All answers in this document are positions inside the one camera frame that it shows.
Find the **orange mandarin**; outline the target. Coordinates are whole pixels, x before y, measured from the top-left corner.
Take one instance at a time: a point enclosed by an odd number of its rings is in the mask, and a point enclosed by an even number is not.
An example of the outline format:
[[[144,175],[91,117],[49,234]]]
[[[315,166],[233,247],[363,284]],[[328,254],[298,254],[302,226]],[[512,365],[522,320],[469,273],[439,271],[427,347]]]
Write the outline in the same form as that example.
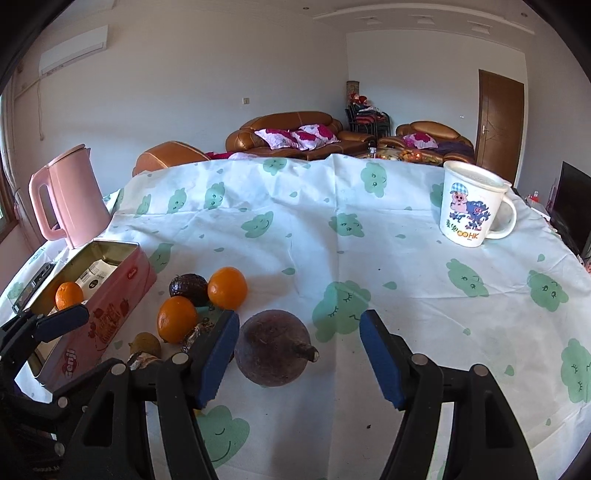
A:
[[[235,267],[222,267],[211,275],[207,294],[211,303],[224,310],[236,310],[249,293],[245,276]]]
[[[61,311],[84,301],[84,292],[75,282],[63,282],[55,292],[55,307]]]
[[[159,308],[156,327],[160,338],[170,344],[179,344],[197,327],[199,316],[190,300],[173,296]]]

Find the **small yellow-green fruit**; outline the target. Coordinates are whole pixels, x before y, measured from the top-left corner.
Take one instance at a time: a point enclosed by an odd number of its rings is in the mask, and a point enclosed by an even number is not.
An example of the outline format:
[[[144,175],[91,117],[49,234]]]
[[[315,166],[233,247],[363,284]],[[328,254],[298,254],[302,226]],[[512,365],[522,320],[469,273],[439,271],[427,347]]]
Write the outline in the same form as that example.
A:
[[[149,332],[140,332],[129,343],[130,355],[146,353],[156,358],[161,357],[159,340]]]

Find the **brown candy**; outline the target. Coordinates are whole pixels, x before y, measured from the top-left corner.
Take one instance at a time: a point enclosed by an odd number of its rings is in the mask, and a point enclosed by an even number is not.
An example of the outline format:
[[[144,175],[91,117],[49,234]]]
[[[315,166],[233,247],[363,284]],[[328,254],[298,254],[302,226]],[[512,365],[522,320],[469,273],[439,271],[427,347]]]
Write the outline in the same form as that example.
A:
[[[181,351],[188,353],[193,344],[197,342],[200,337],[206,337],[214,328],[214,323],[208,317],[197,323],[197,326],[188,334],[182,342]]]

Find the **large purple round fruit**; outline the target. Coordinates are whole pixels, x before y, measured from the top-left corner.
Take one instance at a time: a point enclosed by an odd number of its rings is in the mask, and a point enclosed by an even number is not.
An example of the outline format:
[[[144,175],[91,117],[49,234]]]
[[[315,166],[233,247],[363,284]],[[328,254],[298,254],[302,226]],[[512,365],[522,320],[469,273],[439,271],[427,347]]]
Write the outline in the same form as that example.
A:
[[[266,310],[250,317],[240,328],[235,345],[238,369],[263,387],[280,387],[297,380],[308,363],[319,358],[307,327],[284,310]]]

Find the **dark wrinkled passion fruit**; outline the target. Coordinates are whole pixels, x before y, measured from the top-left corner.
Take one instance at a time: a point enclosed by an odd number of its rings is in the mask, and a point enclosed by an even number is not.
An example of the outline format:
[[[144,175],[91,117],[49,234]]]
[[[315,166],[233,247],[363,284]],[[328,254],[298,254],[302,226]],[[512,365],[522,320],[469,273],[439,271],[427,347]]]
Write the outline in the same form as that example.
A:
[[[209,303],[208,283],[204,277],[186,273],[175,276],[169,283],[170,297],[180,296],[190,300],[194,307],[203,307]]]

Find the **pink electric kettle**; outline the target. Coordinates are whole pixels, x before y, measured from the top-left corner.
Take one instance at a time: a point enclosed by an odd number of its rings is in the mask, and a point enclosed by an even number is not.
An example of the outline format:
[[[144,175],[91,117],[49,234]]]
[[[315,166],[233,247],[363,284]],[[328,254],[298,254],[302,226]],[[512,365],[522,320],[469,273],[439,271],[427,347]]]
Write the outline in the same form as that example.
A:
[[[47,189],[56,216],[57,227],[51,227],[40,191]],[[91,242],[110,222],[91,162],[90,149],[77,145],[31,176],[29,196],[41,231],[48,241],[64,239],[70,249]]]

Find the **white cloud-print tablecloth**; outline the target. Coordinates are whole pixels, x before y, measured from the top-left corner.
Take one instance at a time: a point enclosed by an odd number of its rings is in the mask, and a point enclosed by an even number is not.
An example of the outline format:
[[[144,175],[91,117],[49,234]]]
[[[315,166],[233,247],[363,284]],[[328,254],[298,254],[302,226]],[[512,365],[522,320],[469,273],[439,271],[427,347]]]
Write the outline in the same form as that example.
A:
[[[155,326],[177,275],[242,271],[242,320],[281,309],[320,358],[280,388],[235,366],[198,423],[222,479],[376,479],[401,421],[358,332],[377,310],[442,366],[486,365],[538,474],[556,479],[590,432],[590,277],[519,198],[505,239],[465,248],[439,228],[440,168],[342,155],[211,161],[131,179],[112,195],[105,238],[141,246],[157,278],[105,354]]]

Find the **brown leather long sofa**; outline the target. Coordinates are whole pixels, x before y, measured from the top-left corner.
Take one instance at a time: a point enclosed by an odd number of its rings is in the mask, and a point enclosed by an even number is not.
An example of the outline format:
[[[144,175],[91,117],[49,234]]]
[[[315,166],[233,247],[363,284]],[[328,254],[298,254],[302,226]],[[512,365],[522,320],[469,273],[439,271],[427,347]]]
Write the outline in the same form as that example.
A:
[[[297,111],[274,113],[249,120],[226,138],[225,149],[259,157],[308,161],[334,153],[356,155],[376,145],[376,137],[342,127],[328,113]]]

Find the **white cartoon mug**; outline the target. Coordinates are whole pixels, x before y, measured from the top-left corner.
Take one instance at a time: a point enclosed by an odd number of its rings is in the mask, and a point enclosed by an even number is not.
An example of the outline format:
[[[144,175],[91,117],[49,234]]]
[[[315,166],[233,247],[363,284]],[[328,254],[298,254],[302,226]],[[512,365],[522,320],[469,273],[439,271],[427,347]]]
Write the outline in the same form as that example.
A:
[[[484,168],[460,161],[446,161],[440,230],[452,242],[476,248],[485,240],[509,236],[517,223],[517,209],[508,193],[512,184]],[[509,220],[495,230],[493,223],[502,204]]]

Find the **black television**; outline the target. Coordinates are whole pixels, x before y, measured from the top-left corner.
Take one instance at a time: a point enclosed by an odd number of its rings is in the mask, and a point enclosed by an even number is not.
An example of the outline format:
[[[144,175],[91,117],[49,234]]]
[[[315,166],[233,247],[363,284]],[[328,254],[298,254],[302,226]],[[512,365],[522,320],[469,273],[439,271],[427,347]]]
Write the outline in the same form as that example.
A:
[[[551,208],[551,224],[576,255],[590,255],[590,176],[567,162],[561,174]]]

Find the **pink floral pillow left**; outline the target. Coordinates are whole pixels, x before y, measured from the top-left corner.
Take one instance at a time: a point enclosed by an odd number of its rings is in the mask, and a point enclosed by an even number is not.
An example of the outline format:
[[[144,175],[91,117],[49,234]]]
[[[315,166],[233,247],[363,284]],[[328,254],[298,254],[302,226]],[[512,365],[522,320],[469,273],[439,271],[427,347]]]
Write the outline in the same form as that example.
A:
[[[297,139],[294,138],[293,133],[287,130],[264,128],[256,130],[254,134],[266,142],[271,150],[287,148],[295,150],[300,149],[300,145],[298,145]]]

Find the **pink floral pillow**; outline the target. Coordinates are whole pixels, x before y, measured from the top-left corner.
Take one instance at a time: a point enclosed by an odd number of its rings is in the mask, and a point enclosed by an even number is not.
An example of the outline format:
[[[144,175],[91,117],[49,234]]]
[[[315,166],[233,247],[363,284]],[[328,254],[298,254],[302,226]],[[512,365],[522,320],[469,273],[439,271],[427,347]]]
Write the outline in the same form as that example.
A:
[[[300,145],[298,145],[297,139],[294,138],[293,133],[287,130],[264,128],[256,130],[254,134],[266,142],[271,150],[287,148],[295,150],[300,149]]]
[[[328,126],[322,124],[303,125],[291,133],[297,139],[301,151],[311,151],[339,143],[335,133]]]

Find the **brown leather small sofa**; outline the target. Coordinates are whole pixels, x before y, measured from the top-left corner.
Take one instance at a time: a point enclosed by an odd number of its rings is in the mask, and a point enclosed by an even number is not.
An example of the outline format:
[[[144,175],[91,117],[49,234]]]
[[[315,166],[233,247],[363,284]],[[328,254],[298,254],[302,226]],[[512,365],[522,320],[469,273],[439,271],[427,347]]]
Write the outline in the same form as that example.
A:
[[[378,140],[378,147],[413,151],[415,163],[441,165],[448,160],[476,163],[472,142],[452,127],[435,121],[399,125],[394,136]]]

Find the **brown wooden door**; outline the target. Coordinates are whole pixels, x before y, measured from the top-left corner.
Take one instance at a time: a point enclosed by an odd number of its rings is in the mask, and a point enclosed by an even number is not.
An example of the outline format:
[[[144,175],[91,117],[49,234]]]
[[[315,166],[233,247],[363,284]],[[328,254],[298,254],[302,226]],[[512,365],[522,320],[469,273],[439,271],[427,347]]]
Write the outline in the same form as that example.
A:
[[[480,70],[477,165],[512,184],[518,173],[524,117],[524,84]]]

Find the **white wall air conditioner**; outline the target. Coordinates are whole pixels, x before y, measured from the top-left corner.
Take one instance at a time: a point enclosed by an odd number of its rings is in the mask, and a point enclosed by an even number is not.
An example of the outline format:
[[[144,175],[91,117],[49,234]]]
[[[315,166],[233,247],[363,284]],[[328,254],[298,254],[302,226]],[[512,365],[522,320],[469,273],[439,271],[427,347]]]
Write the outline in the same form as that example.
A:
[[[39,77],[51,75],[90,55],[107,48],[108,26],[104,25],[72,37],[43,52],[39,60]]]

